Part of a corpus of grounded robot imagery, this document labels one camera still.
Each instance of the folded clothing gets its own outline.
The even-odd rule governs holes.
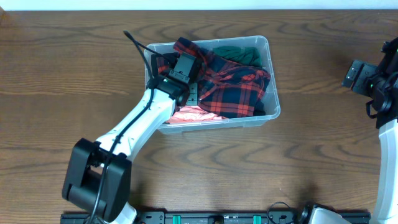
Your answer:
[[[255,108],[263,108],[261,100],[271,79],[264,69],[226,60],[183,37],[174,49],[203,60],[196,80],[201,109],[226,118],[243,118],[253,116]],[[168,70],[164,58],[158,58],[157,63],[159,73]]]
[[[262,67],[260,52],[255,47],[245,47],[242,49],[235,46],[222,46],[214,48],[213,52],[220,57],[241,63],[242,65]]]
[[[173,116],[166,121],[166,123],[176,124],[194,121],[214,121],[226,119],[214,113],[209,113],[202,110],[199,106],[184,106],[179,111],[175,112]]]

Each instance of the wooden table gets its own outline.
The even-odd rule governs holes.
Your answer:
[[[260,128],[163,135],[133,165],[132,203],[265,210],[307,200],[374,208],[380,165],[369,99],[341,87],[352,59],[379,63],[398,11],[7,12],[0,22],[0,222],[57,223],[72,146],[141,99],[143,44],[268,38],[282,113]]]

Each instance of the pink cloth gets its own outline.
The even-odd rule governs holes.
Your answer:
[[[199,106],[184,106],[180,108],[179,111],[175,112],[173,116],[168,121],[166,121],[166,123],[175,124],[195,121],[213,121],[221,119],[227,118],[204,111]]]

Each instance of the dark green fabric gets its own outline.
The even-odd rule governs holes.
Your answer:
[[[223,46],[213,49],[213,52],[220,57],[241,63],[242,65],[262,67],[260,52],[255,47],[245,47],[242,49],[235,46]]]

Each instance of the gray plastic container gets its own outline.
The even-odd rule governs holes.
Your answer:
[[[264,95],[262,102],[264,104],[265,116],[253,116],[247,118],[233,118],[224,119],[218,121],[200,121],[200,122],[189,122],[180,124],[162,124],[158,130],[164,134],[181,133],[183,131],[195,131],[203,129],[215,129],[215,128],[230,128],[230,127],[253,127],[261,126],[270,119],[275,119],[280,114],[280,106],[278,93],[275,84],[274,69],[272,69],[271,55],[269,52],[268,40],[260,35],[252,37],[236,37],[228,39],[216,39],[216,40],[199,40],[194,41],[198,46],[213,49],[221,46],[237,46],[237,47],[256,47],[262,58],[262,65],[270,73],[271,81],[268,84],[266,94]],[[161,54],[175,52],[173,49],[174,43],[164,44],[149,44],[147,47],[159,52]],[[145,50],[145,58],[148,60],[149,65],[151,64],[150,56],[152,53]],[[149,80],[148,70],[145,68],[145,83]]]

